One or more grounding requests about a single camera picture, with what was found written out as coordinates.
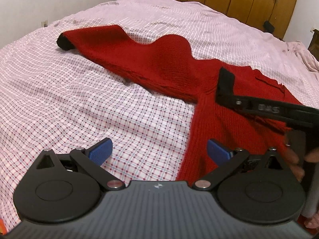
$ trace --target red knitted fabric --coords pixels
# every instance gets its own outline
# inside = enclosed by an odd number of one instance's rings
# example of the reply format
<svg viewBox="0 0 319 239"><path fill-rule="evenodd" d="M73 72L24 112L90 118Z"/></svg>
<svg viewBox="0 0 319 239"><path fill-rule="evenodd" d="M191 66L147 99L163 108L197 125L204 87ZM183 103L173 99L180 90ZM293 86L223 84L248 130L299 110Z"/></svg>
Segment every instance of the red knitted fabric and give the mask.
<svg viewBox="0 0 319 239"><path fill-rule="evenodd" d="M211 138L253 154L264 154L270 146L284 151L284 123L243 116L215 103L219 69L223 66L235 74L236 95L300 104L283 85L260 71L217 59L196 60L188 41L177 35L163 36L149 45L136 43L119 26L77 29L64 36L83 56L104 68L145 88L197 103L177 180L193 183L216 168L206 152Z"/></svg>

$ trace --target white logo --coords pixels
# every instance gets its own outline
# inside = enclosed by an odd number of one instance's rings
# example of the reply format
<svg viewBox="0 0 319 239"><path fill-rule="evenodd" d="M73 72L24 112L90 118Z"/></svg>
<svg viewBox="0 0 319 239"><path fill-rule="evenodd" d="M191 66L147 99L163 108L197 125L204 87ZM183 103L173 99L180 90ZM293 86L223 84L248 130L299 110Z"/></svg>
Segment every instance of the white logo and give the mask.
<svg viewBox="0 0 319 239"><path fill-rule="evenodd" d="M164 185L157 183L156 185L154 185L155 188L160 189L161 187L164 187Z"/></svg>
<svg viewBox="0 0 319 239"><path fill-rule="evenodd" d="M275 114L280 113L279 107L272 107L270 105L265 105L265 104L259 104L258 109L260 111L265 111L265 112L272 112Z"/></svg>

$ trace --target pink checkered bed sheet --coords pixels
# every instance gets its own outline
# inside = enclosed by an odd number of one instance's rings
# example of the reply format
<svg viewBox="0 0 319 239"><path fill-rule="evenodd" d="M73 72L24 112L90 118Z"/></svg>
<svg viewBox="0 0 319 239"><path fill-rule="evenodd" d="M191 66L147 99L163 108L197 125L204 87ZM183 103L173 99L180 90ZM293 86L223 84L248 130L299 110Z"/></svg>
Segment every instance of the pink checkered bed sheet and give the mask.
<svg viewBox="0 0 319 239"><path fill-rule="evenodd" d="M66 30L112 24L143 44L181 35L194 58L249 65L319 108L319 63L302 43L279 41L200 3L118 0L70 15L0 50L0 218L8 230L19 222L13 191L43 148L68 153L110 137L113 155L102 167L119 179L175 179L194 105L56 45Z"/></svg>

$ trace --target blue gripper pad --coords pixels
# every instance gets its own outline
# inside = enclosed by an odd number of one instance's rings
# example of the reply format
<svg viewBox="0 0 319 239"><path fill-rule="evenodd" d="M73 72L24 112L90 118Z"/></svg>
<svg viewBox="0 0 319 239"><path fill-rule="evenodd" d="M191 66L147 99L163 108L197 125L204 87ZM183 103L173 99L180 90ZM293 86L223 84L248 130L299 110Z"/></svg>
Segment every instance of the blue gripper pad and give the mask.
<svg viewBox="0 0 319 239"><path fill-rule="evenodd" d="M98 166L108 159L113 150L112 140L105 138L85 151L85 155Z"/></svg>
<svg viewBox="0 0 319 239"><path fill-rule="evenodd" d="M207 154L218 166L221 166L233 157L232 151L215 139L208 140Z"/></svg>

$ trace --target silver bolt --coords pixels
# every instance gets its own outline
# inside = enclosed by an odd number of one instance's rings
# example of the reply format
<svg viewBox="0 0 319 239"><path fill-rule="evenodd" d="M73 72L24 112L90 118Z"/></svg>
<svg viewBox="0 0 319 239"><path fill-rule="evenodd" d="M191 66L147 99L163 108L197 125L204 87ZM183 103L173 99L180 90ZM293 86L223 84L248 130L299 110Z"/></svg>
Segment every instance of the silver bolt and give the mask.
<svg viewBox="0 0 319 239"><path fill-rule="evenodd" d="M195 186L201 189L206 189L211 185L209 181L206 180L199 180L195 182Z"/></svg>
<svg viewBox="0 0 319 239"><path fill-rule="evenodd" d="M119 180L111 180L107 182L107 186L112 189L117 189L123 186L123 182Z"/></svg>

